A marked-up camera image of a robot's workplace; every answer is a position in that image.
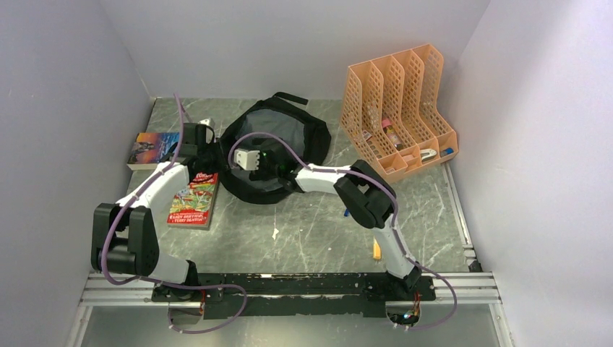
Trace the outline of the red treehouse book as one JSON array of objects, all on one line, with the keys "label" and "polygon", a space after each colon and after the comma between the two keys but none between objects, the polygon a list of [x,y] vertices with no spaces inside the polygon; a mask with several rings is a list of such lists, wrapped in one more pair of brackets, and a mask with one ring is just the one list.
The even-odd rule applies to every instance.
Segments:
[{"label": "red treehouse book", "polygon": [[208,230],[217,189],[216,173],[198,173],[189,185],[173,198],[166,220],[167,225]]}]

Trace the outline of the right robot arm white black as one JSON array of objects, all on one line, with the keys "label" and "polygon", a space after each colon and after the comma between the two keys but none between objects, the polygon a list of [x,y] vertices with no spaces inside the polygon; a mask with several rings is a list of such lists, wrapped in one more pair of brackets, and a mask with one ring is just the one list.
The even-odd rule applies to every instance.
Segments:
[{"label": "right robot arm white black", "polygon": [[276,179],[291,192],[323,192],[340,198],[349,215],[373,232],[390,277],[390,290],[408,299],[418,288],[421,268],[398,229],[398,202],[393,189],[365,161],[351,166],[307,164],[285,149],[237,150],[233,159],[252,180]]}]

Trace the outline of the black student backpack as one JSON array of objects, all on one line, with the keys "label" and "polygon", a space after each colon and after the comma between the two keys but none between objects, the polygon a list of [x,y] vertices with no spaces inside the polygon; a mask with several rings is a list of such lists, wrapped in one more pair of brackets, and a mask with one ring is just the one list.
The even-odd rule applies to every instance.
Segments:
[{"label": "black student backpack", "polygon": [[[325,121],[299,108],[298,103],[306,105],[308,100],[285,92],[277,92],[270,98],[257,101],[233,121],[220,136],[223,162],[228,162],[230,148],[246,134],[255,133],[254,136],[241,141],[239,144],[241,149],[258,150],[267,140],[273,145],[279,144],[270,137],[260,135],[261,132],[265,132],[281,138],[305,163],[322,164],[330,149],[330,131]],[[250,204],[274,205],[291,194],[287,189],[264,192],[251,187],[249,172],[239,167],[221,171],[218,177],[230,194]]]}]

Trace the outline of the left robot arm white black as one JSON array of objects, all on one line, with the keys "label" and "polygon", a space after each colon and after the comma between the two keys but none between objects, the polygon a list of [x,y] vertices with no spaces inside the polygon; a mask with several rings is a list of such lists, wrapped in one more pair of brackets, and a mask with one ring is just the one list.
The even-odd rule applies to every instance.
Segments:
[{"label": "left robot arm white black", "polygon": [[125,280],[113,275],[127,275],[154,283],[167,283],[181,300],[188,301],[200,291],[200,280],[193,262],[160,250],[157,233],[166,227],[155,217],[181,190],[203,175],[203,153],[215,139],[214,122],[205,119],[186,123],[179,143],[171,149],[168,160],[159,163],[152,174],[132,193],[115,203],[102,203],[93,215],[91,264],[116,286]]}]

